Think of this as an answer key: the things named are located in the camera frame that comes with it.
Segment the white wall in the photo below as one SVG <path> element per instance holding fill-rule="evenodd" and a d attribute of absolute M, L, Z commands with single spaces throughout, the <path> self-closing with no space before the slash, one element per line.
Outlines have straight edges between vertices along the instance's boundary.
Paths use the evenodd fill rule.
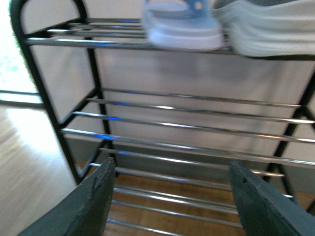
<path fill-rule="evenodd" d="M 141 17 L 141 0 L 87 0 L 91 17 Z M 38 16 L 27 14 L 36 12 Z M 26 28 L 35 30 L 60 20 L 75 17 L 69 1 L 33 0 L 26 9 Z M 81 48 L 34 46 L 37 62 L 44 75 L 49 93 L 58 116 L 62 118 L 90 89 L 91 73 L 86 52 Z M 181 52 L 149 52 L 136 50 L 97 50 L 99 70 L 104 86 L 119 89 L 166 91 L 206 96 L 277 101 L 296 103 L 314 69 L 313 62 L 264 61 L 241 56 L 195 54 Z M 151 101 L 157 105 L 178 105 L 200 109 L 233 110 L 253 114 L 267 114 L 279 117 L 290 116 L 291 110 L 269 110 L 265 107 L 222 104 L 201 101 L 170 100 L 162 97 L 114 96 L 121 101 Z M 239 129 L 255 132 L 281 134 L 281 123 L 260 122 L 248 119 L 191 115 L 179 112 L 159 112 L 122 107 L 110 107 L 114 115 L 132 116 L 143 119 L 165 120 L 195 125 Z M 72 125 L 91 131 L 100 131 L 100 122 L 78 120 Z M 166 130 L 155 126 L 141 127 L 126 123 L 113 123 L 112 130 L 128 137 L 154 138 L 156 140 L 194 146 L 226 148 L 233 150 L 272 154 L 275 142 L 238 136 L 227 136 L 188 130 Z M 303 126 L 299 136 L 312 137 L 313 133 Z M 292 145 L 285 156 L 313 160 L 312 145 Z"/>

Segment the sunlight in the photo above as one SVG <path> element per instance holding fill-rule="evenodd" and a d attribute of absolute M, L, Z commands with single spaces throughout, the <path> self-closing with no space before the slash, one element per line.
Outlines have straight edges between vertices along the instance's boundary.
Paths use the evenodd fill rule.
<path fill-rule="evenodd" d="M 7 114 L 20 140 L 34 152 L 59 152 L 55 134 L 43 111 L 10 109 Z"/>

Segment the chrome bar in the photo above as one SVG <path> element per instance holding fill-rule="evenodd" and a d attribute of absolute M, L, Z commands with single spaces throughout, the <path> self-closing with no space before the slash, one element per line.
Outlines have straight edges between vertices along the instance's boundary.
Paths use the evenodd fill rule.
<path fill-rule="evenodd" d="M 191 184 L 191 185 L 196 185 L 196 186 L 201 186 L 201 187 L 231 190 L 230 185 L 222 184 L 222 183 L 213 183 L 213 182 L 195 180 L 195 179 L 190 179 L 190 178 L 168 176 L 168 175 L 150 173 L 150 172 L 145 172 L 145 171 L 131 170 L 131 169 L 126 169 L 126 168 L 121 168 L 121 167 L 116 167 L 115 170 L 118 173 L 125 174 L 125 175 L 149 177 L 149 178 L 162 179 L 162 180 L 171 181 L 171 182 L 186 183 L 186 184 Z"/>
<path fill-rule="evenodd" d="M 126 24 L 82 24 L 82 23 L 69 23 L 71 28 L 79 28 L 83 30 L 143 30 L 141 25 L 126 25 Z"/>
<path fill-rule="evenodd" d="M 160 148 L 174 148 L 174 149 L 185 150 L 186 152 L 193 152 L 193 153 L 211 154 L 211 155 L 215 154 L 217 157 L 224 157 L 224 158 L 231 158 L 231 159 L 237 158 L 241 160 L 258 161 L 258 162 L 263 162 L 263 163 L 272 162 L 275 164 L 315 168 L 315 162 L 294 160 L 294 159 L 289 159 L 289 158 L 275 157 L 275 156 L 268 156 L 268 155 L 260 155 L 260 154 L 255 154 L 255 153 L 212 149 L 212 148 L 206 148 L 206 147 L 192 147 L 192 146 L 184 146 L 184 145 L 170 144 L 170 143 L 159 143 L 159 142 L 153 142 L 153 141 L 147 141 L 147 140 L 141 140 L 141 139 L 132 139 L 132 138 L 126 138 L 126 137 L 121 137 L 121 136 L 101 134 L 101 133 L 68 129 L 68 128 L 62 129 L 62 133 L 82 135 L 82 136 L 87 136 L 87 137 L 95 137 L 95 138 L 111 140 L 111 141 L 144 144 L 144 145 L 156 146 Z"/>
<path fill-rule="evenodd" d="M 255 132 L 249 132 L 249 131 L 240 131 L 240 130 L 233 130 L 233 129 L 213 128 L 213 127 L 207 127 L 207 126 L 169 123 L 169 122 L 163 122 L 163 121 L 148 121 L 148 120 L 121 118 L 121 117 L 111 117 L 111 116 L 107 116 L 107 115 L 100 115 L 100 114 L 79 112 L 79 111 L 73 112 L 73 114 L 77 115 L 77 116 L 98 118 L 98 119 L 103 119 L 103 120 L 121 121 L 121 122 L 146 124 L 146 125 L 156 125 L 156 126 L 164 126 L 164 127 L 171 127 L 171 128 L 193 129 L 193 130 L 199 130 L 199 131 L 205 131 L 205 132 L 229 134 L 229 135 L 239 135 L 239 136 L 262 138 L 262 139 L 272 139 L 272 140 L 277 140 L 277 141 L 315 144 L 315 139 L 306 139 L 306 138 L 292 137 L 292 136 L 286 136 L 286 135 L 255 133 Z"/>
<path fill-rule="evenodd" d="M 100 148 L 100 150 L 104 151 L 106 153 L 112 153 L 112 154 L 143 157 L 143 158 L 149 158 L 149 159 L 154 159 L 154 160 L 170 161 L 170 162 L 176 162 L 179 164 L 189 164 L 189 165 L 196 165 L 196 166 L 202 166 L 202 167 L 207 167 L 207 168 L 214 168 L 214 169 L 228 171 L 228 166 L 219 165 L 219 164 L 204 163 L 204 162 L 197 162 L 197 161 L 187 161 L 187 160 L 175 159 L 175 158 L 170 158 L 170 157 L 154 156 L 154 155 L 142 154 L 142 153 L 137 153 L 137 152 L 113 150 L 113 149 L 108 149 L 108 148 Z M 271 177 L 283 177 L 284 176 L 284 174 L 271 173 L 271 172 L 260 171 L 260 170 L 252 170 L 252 172 L 257 174 L 257 175 L 263 175 L 263 176 L 271 176 Z"/>
<path fill-rule="evenodd" d="M 172 198 L 172 199 L 180 199 L 180 200 L 185 200 L 185 201 L 194 202 L 194 203 L 202 203 L 202 204 L 216 205 L 216 206 L 221 206 L 221 207 L 227 207 L 227 208 L 236 209 L 236 206 L 233 205 L 233 204 L 220 203 L 220 202 L 209 201 L 209 200 L 198 199 L 198 198 L 190 198 L 190 197 L 185 197 L 185 196 L 180 196 L 180 195 L 174 195 L 174 194 L 156 192 L 156 191 L 151 191 L 151 190 L 147 190 L 147 189 L 136 188 L 136 187 L 130 187 L 130 186 L 124 186 L 124 185 L 119 185 L 119 184 L 115 184 L 115 187 L 121 188 L 121 189 L 133 190 L 133 191 L 137 191 L 137 192 L 143 192 L 143 193 L 153 194 L 153 195 L 158 195 L 158 196 L 163 196 L 163 197 L 164 197 L 164 196 L 165 196 L 165 197 L 170 197 L 170 198 Z"/>
<path fill-rule="evenodd" d="M 284 174 L 280 173 L 272 173 L 267 171 L 260 171 L 260 170 L 251 170 L 254 174 L 260 176 L 270 176 L 270 177 L 284 177 Z"/>
<path fill-rule="evenodd" d="M 267 116 L 259 116 L 259 115 L 252 115 L 252 114 L 243 114 L 243 113 L 220 112 L 220 111 L 213 111 L 213 110 L 193 109 L 193 108 L 184 108 L 184 107 L 150 105 L 150 104 L 145 104 L 145 103 L 117 102 L 117 101 L 110 101 L 110 100 L 97 99 L 97 98 L 88 98 L 87 100 L 90 102 L 95 102 L 95 103 L 99 103 L 99 104 L 110 104 L 110 105 L 117 105 L 117 106 L 128 106 L 128 107 L 137 107 L 137 108 L 150 108 L 150 109 L 159 109 L 159 110 L 168 110 L 168 111 L 189 112 L 189 113 L 206 114 L 206 115 L 213 115 L 213 116 L 246 118 L 246 119 L 256 119 L 256 120 L 265 120 L 265 121 L 274 121 L 274 122 L 288 122 L 288 123 L 295 123 L 295 124 L 313 124 L 313 123 L 315 123 L 314 120 L 267 117 Z"/>
<path fill-rule="evenodd" d="M 135 224 L 131 224 L 131 223 L 128 223 L 128 222 L 119 221 L 119 220 L 107 219 L 107 222 L 108 223 L 113 223 L 113 224 L 118 224 L 118 225 L 123 225 L 123 226 L 127 226 L 127 227 L 131 227 L 131 228 L 135 228 L 135 229 L 139 229 L 139 230 L 146 230 L 146 231 L 150 231 L 150 232 L 154 232 L 154 233 L 159 233 L 159 234 L 162 234 L 162 235 L 186 236 L 186 235 L 174 234 L 174 233 L 170 233 L 170 232 L 166 232 L 166 231 L 162 231 L 162 230 L 151 229 L 151 228 L 148 228 L 148 227 L 135 225 Z"/>
<path fill-rule="evenodd" d="M 47 30 L 52 36 L 71 35 L 82 37 L 107 37 L 107 38 L 146 38 L 144 33 L 117 33 L 117 32 L 99 32 L 86 31 L 79 29 L 49 29 Z"/>
<path fill-rule="evenodd" d="M 99 166 L 101 166 L 100 164 L 97 164 L 97 163 L 90 163 L 89 164 L 90 166 L 94 166 L 94 167 L 99 167 Z M 119 167 L 116 167 L 116 171 L 117 172 L 119 172 L 119 171 L 121 171 L 121 169 L 122 168 L 119 168 L 119 169 L 117 169 L 117 168 L 119 168 Z M 136 170 L 129 170 L 129 171 L 126 171 L 126 172 L 120 172 L 120 173 L 122 173 L 122 174 L 126 174 L 126 175 L 134 175 L 134 176 L 139 176 L 139 177 L 150 177 L 150 178 L 157 178 L 157 177 L 154 177 L 153 175 L 154 175 L 154 173 L 152 173 L 153 175 L 150 175 L 151 173 L 149 173 L 149 175 L 145 175 L 145 174 L 143 174 L 143 175 L 138 175 L 138 173 L 131 173 L 131 172 L 139 172 L 139 171 L 136 171 Z M 168 181 L 173 181 L 173 182 L 181 182 L 181 183 L 183 183 L 183 180 L 184 180 L 184 178 L 180 178 L 179 180 L 176 180 L 176 178 L 175 179 L 167 179 L 167 178 L 162 178 L 163 180 L 168 180 Z M 231 190 L 231 187 L 230 187 L 230 185 L 226 185 L 226 187 L 227 188 L 229 188 L 229 189 L 223 189 L 223 190 Z M 283 194 L 285 197 L 287 197 L 287 198 L 293 198 L 293 196 L 292 195 L 288 195 L 288 194 Z"/>
<path fill-rule="evenodd" d="M 157 48 L 150 43 L 127 43 L 121 41 L 104 41 L 104 40 L 83 40 L 83 39 L 53 39 L 53 38 L 37 38 L 31 37 L 26 39 L 26 44 L 32 45 L 47 45 L 47 46 L 65 46 L 65 47 L 82 47 L 82 48 L 115 48 L 115 49 L 130 49 L 130 50 L 151 50 L 165 51 Z M 218 50 L 203 52 L 208 54 L 225 54 L 236 55 L 230 47 L 220 48 Z"/>
<path fill-rule="evenodd" d="M 101 90 L 108 91 L 108 92 L 121 92 L 121 93 L 164 96 L 164 97 L 179 97 L 179 98 L 189 98 L 189 99 L 197 99 L 197 100 L 205 100 L 205 101 L 229 102 L 229 103 L 240 103 L 240 104 L 248 104 L 248 105 L 271 106 L 271 107 L 283 107 L 283 108 L 301 107 L 301 105 L 288 104 L 288 103 L 274 103 L 274 102 L 264 102 L 264 101 L 254 101 L 254 100 L 244 100 L 244 99 L 187 95 L 187 94 L 168 93 L 168 92 L 151 92 L 151 91 L 125 90 L 125 89 L 115 89 L 115 88 L 102 88 Z"/>
<path fill-rule="evenodd" d="M 88 18 L 87 23 L 130 23 L 139 24 L 140 19 L 137 18 Z"/>
<path fill-rule="evenodd" d="M 143 197 L 143 198 L 151 198 L 151 199 L 156 199 L 156 200 L 161 200 L 161 201 L 166 201 L 166 202 L 178 203 L 178 204 L 183 204 L 183 205 L 187 205 L 190 207 L 198 207 L 198 208 L 202 208 L 202 209 L 238 215 L 238 212 L 236 209 L 227 208 L 227 207 L 223 207 L 223 206 L 194 203 L 194 202 L 185 201 L 185 200 L 178 200 L 178 199 L 174 199 L 174 198 L 170 198 L 170 197 L 166 197 L 166 196 L 162 197 L 162 196 L 158 196 L 158 195 L 154 195 L 154 194 L 147 194 L 144 192 L 138 192 L 138 191 L 123 189 L 123 188 L 117 188 L 117 187 L 114 187 L 114 192 L 129 194 L 129 195 Z"/>
<path fill-rule="evenodd" d="M 148 206 L 141 206 L 141 205 L 132 204 L 132 203 L 118 202 L 118 201 L 115 201 L 115 200 L 112 200 L 112 204 L 117 204 L 117 205 L 121 205 L 121 206 L 125 206 L 125 207 L 133 207 L 133 208 L 142 209 L 142 210 L 150 210 L 150 211 L 160 212 L 160 213 L 164 213 L 164 214 L 170 214 L 170 215 L 176 215 L 176 216 L 180 216 L 180 217 L 186 217 L 186 218 L 190 218 L 190 219 L 194 219 L 194 220 L 201 220 L 201 221 L 206 221 L 206 222 L 210 222 L 210 223 L 217 223 L 217 224 L 229 225 L 229 226 L 233 226 L 233 227 L 242 228 L 242 225 L 238 224 L 238 223 L 233 223 L 233 222 L 224 221 L 224 220 L 217 220 L 217 219 L 208 218 L 208 217 L 202 217 L 202 216 L 196 216 L 196 215 L 190 215 L 190 214 L 183 214 L 183 213 L 179 213 L 179 212 L 174 212 L 174 211 L 169 211 L 169 210 L 162 210 L 162 209 L 148 207 Z"/>

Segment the curved frame top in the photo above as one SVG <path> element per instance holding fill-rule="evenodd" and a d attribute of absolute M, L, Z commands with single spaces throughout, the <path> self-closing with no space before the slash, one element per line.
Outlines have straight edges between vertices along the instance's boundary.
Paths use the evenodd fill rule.
<path fill-rule="evenodd" d="M 13 31 L 18 39 L 25 39 L 25 33 L 22 27 L 22 10 L 28 0 L 12 0 L 10 4 L 10 15 Z M 82 0 L 72 0 L 79 13 L 79 17 L 85 20 L 87 16 L 86 7 Z"/>

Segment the shoe sole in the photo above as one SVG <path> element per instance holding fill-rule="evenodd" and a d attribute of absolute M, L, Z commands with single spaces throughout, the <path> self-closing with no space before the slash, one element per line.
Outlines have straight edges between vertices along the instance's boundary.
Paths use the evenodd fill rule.
<path fill-rule="evenodd" d="M 246 0 L 214 9 L 237 53 L 250 57 L 315 55 L 315 1 L 258 6 Z"/>
<path fill-rule="evenodd" d="M 223 46 L 221 26 L 214 18 L 207 21 L 205 19 L 163 18 L 145 10 L 142 25 L 148 35 L 148 40 L 159 48 L 204 52 Z"/>

